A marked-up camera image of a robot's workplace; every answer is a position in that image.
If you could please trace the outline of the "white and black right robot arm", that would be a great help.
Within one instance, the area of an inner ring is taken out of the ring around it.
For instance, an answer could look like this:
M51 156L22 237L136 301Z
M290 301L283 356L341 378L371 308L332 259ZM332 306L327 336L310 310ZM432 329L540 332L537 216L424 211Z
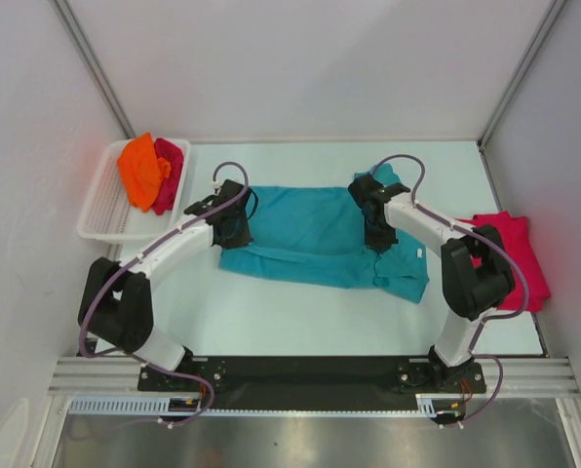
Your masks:
M399 242L403 231L440 260L448 314L428 352L428 378L436 389L452 390L474 363L483 319L516 286L498 230L491 225L468 228L415 201L403 184L385 186L370 174L356 178L348 191L364 217L366 247L382 254Z

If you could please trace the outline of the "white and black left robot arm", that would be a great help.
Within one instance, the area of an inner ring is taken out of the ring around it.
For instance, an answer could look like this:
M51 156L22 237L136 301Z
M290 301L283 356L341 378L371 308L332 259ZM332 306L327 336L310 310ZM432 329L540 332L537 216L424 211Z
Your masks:
M78 314L79 345L92 333L114 350L160 368L161 379L171 388L187 387L194 377L192 352L157 327L153 293L195 254L213 247L246 246L252 240L249 220L257 206L251 188L227 179L141 251L119 260L95 260Z

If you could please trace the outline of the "teal t shirt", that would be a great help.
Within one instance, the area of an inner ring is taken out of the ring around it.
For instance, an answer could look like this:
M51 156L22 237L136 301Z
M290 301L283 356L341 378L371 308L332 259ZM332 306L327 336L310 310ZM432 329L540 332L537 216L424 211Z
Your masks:
M365 244L364 218L347 188L256 186L251 242L220 255L222 270L341 289L381 289L419 303L426 249L404 231L383 253Z

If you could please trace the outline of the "white perforated plastic basket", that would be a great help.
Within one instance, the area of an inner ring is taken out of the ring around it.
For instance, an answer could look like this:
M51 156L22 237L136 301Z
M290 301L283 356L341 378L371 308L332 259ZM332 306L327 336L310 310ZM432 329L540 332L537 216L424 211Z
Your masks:
M84 239L113 245L148 242L175 225L181 216L179 206L191 155L190 142L179 138L170 140L181 150L184 160L174 204L161 215L153 211L145 213L130 204L117 167L118 157L127 143L126 139L110 143L100 157L77 222L77 232Z

